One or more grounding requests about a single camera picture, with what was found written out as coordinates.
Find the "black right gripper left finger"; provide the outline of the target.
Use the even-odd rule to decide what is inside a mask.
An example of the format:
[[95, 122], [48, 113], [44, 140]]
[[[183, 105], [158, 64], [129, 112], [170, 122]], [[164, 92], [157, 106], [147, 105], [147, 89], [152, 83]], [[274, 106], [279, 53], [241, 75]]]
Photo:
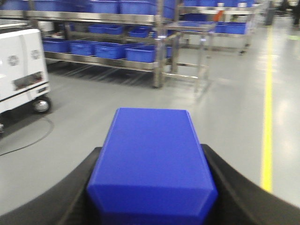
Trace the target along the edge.
[[0, 217], [2, 225], [99, 225], [86, 187], [101, 151], [96, 147], [70, 174], [28, 203]]

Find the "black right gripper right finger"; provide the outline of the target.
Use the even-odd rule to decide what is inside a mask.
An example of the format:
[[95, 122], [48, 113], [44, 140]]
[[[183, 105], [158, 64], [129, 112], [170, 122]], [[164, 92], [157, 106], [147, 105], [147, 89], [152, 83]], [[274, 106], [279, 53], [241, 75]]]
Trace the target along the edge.
[[218, 197], [207, 225], [298, 225], [300, 209], [263, 190], [202, 144]]

